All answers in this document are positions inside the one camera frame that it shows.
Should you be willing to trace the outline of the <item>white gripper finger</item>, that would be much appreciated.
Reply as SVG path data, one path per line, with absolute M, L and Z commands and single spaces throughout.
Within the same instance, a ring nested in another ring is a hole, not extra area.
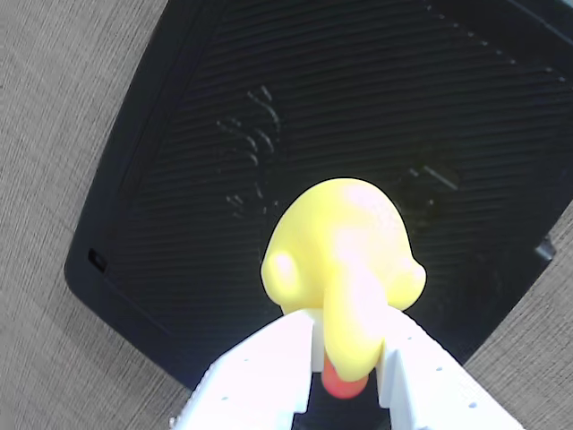
M 284 315 L 214 361 L 170 427 L 290 429 L 322 370 L 322 311 Z
M 376 366 L 378 402 L 393 429 L 521 429 L 412 318 L 389 307 Z

